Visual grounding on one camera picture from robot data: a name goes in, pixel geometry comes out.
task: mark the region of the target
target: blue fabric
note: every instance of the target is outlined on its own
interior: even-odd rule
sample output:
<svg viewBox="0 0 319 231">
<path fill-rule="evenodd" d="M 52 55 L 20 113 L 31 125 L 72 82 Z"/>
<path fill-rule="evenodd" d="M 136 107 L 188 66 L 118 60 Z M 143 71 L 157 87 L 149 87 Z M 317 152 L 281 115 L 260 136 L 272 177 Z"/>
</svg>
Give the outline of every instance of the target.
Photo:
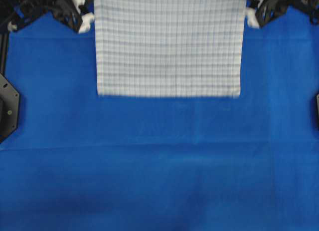
<svg viewBox="0 0 319 231">
<path fill-rule="evenodd" d="M 98 97 L 94 32 L 12 34 L 0 230 L 319 230 L 318 27 L 245 27 L 238 99 Z"/>
</svg>

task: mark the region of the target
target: checkered towel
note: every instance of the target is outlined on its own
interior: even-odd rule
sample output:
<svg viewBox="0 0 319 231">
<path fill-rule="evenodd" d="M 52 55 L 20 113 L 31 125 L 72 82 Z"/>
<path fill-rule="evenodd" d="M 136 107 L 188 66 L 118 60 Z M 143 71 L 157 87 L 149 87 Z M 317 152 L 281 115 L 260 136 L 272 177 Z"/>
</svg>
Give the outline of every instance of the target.
<svg viewBox="0 0 319 231">
<path fill-rule="evenodd" d="M 246 0 L 95 0 L 99 95 L 238 96 Z"/>
</svg>

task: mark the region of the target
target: black cable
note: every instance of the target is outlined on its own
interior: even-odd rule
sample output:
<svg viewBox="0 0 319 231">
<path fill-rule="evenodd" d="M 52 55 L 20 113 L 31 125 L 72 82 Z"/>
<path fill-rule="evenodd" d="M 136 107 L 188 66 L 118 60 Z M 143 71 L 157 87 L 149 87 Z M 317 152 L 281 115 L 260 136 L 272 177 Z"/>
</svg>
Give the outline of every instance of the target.
<svg viewBox="0 0 319 231">
<path fill-rule="evenodd" d="M 4 75 L 9 34 L 0 34 L 0 74 Z"/>
</svg>

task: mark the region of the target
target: white plaid cloth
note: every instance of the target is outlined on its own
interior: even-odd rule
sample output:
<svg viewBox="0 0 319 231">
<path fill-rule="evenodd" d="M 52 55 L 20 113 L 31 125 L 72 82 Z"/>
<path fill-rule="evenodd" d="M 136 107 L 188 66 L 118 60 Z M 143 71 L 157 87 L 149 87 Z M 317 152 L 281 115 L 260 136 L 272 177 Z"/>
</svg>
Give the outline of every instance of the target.
<svg viewBox="0 0 319 231">
<path fill-rule="evenodd" d="M 99 95 L 239 96 L 246 0 L 95 0 Z"/>
</svg>

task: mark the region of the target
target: blue surface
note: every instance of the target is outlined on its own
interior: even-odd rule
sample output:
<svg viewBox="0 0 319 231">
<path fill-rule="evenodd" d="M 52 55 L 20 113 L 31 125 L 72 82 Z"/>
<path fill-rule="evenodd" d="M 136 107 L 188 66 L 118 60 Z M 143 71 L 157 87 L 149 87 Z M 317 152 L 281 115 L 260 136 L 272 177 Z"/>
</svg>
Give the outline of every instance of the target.
<svg viewBox="0 0 319 231">
<path fill-rule="evenodd" d="M 10 37 L 0 230 L 319 230 L 319 27 L 245 27 L 238 99 L 98 97 L 94 32 Z"/>
</svg>

